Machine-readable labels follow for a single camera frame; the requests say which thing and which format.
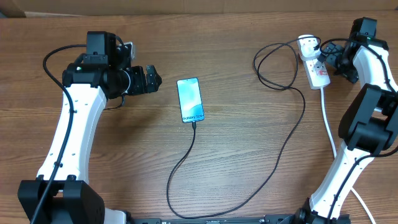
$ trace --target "wood grain surface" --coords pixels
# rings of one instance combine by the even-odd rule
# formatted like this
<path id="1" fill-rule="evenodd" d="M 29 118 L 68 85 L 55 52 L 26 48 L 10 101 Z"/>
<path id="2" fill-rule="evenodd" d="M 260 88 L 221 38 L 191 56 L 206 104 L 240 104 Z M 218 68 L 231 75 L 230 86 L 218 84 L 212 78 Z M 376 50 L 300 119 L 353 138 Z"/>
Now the wood grain surface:
<path id="1" fill-rule="evenodd" d="M 174 175 L 170 194 L 181 214 L 204 215 L 237 206 L 263 183 L 302 110 L 296 91 L 259 83 L 252 70 L 254 54 L 302 34 L 347 37 L 353 20 L 363 16 L 378 20 L 377 37 L 389 44 L 389 65 L 398 80 L 396 11 L 1 19 L 0 223 L 28 223 L 17 199 L 19 182 L 35 178 L 57 127 L 62 92 L 42 69 L 51 50 L 84 44 L 88 30 L 105 30 L 136 44 L 134 65 L 153 64 L 162 76 L 157 93 L 127 97 L 122 109 L 103 112 L 91 151 L 91 187 L 108 208 L 137 218 L 176 217 L 167 206 L 166 182 L 193 134 L 191 125 L 181 122 L 176 81 L 199 78 L 206 120 L 198 123 L 195 145 Z M 61 79 L 81 52 L 54 55 L 50 71 Z M 286 48 L 269 57 L 261 72 L 288 84 L 294 66 Z M 277 171 L 246 206 L 224 217 L 294 213 L 326 175 L 333 155 L 320 92 L 310 89 L 301 61 L 294 87 L 303 91 L 307 107 Z M 359 89 L 359 83 L 331 77 L 325 90 L 337 145 L 340 119 Z M 398 156 L 375 159 L 354 186 L 378 223 L 398 222 L 397 161 Z M 351 193 L 342 213 L 349 213 L 353 223 L 369 223 Z"/>

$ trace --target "black and white robotic arm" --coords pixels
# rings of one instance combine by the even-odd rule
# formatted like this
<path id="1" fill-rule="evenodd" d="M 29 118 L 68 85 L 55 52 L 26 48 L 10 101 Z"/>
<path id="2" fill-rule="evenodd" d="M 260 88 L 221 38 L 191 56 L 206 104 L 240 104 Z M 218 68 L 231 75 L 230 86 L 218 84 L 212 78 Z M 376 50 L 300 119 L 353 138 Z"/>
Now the black and white robotic arm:
<path id="1" fill-rule="evenodd" d="M 345 47 L 330 43 L 326 48 L 328 52 L 320 56 L 319 60 L 326 60 L 337 68 L 338 74 L 351 82 L 359 79 L 362 90 L 341 120 L 339 137 L 343 141 L 319 189 L 295 215 L 268 215 L 259 220 L 261 223 L 324 224 L 325 220 L 349 223 L 348 217 L 340 216 L 346 196 L 364 168 L 373 161 L 374 157 L 369 156 L 379 155 L 381 151 L 390 148 L 398 133 L 398 86 L 387 62 L 387 43 L 375 37 L 376 21 L 368 18 L 355 20 L 349 39 L 356 43 L 348 42 Z M 385 69 L 379 56 L 358 43 L 380 55 Z M 91 146 L 98 119 L 108 99 L 157 91 L 162 80 L 152 65 L 147 66 L 146 77 L 142 67 L 131 67 L 133 44 L 116 45 L 113 34 L 89 32 L 87 53 L 83 57 L 84 63 L 77 60 L 63 73 L 62 83 L 73 99 L 75 114 L 60 168 L 50 186 L 51 195 L 40 209 L 37 223 L 132 223 L 128 212 L 105 208 L 102 198 L 88 186 Z M 64 94 L 55 137 L 37 178 L 23 180 L 19 187 L 18 198 L 30 220 L 48 184 L 67 131 L 70 112 L 68 104 Z M 380 111 L 387 119 L 373 118 L 374 110 Z M 367 158 L 350 173 L 356 161 L 364 156 Z M 341 186 L 335 206 L 332 206 Z M 63 198 L 55 198 L 60 190 L 63 191 Z"/>

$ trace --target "beige wall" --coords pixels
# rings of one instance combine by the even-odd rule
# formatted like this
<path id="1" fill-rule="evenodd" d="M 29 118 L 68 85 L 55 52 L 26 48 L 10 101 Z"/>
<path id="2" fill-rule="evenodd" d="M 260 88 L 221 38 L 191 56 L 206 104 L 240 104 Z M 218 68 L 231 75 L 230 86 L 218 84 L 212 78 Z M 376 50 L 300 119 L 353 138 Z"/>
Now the beige wall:
<path id="1" fill-rule="evenodd" d="M 398 0 L 0 0 L 20 12 L 84 16 L 393 10 Z"/>

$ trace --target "power strip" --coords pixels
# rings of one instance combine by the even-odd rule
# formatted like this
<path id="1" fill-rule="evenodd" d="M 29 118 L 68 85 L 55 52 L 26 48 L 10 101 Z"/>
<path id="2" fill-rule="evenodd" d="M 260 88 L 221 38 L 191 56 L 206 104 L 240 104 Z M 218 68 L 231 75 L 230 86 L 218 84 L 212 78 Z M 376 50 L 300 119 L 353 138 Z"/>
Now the power strip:
<path id="1" fill-rule="evenodd" d="M 313 35 L 301 35 L 299 38 L 301 37 L 313 37 Z M 311 89 L 319 90 L 329 85 L 330 79 L 325 63 L 321 63 L 317 59 L 321 52 L 319 49 L 314 50 L 314 47 L 318 45 L 316 38 L 300 39 L 297 41 L 297 45 Z"/>

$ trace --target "smartphone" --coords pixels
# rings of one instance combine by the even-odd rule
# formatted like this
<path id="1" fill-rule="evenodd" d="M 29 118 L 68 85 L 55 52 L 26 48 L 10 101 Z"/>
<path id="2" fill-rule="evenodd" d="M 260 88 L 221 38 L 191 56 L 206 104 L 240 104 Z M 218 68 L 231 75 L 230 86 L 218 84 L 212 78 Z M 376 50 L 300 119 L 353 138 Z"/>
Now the smartphone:
<path id="1" fill-rule="evenodd" d="M 180 99 L 183 123 L 203 121 L 205 112 L 201 103 L 198 78 L 177 81 L 178 98 Z"/>

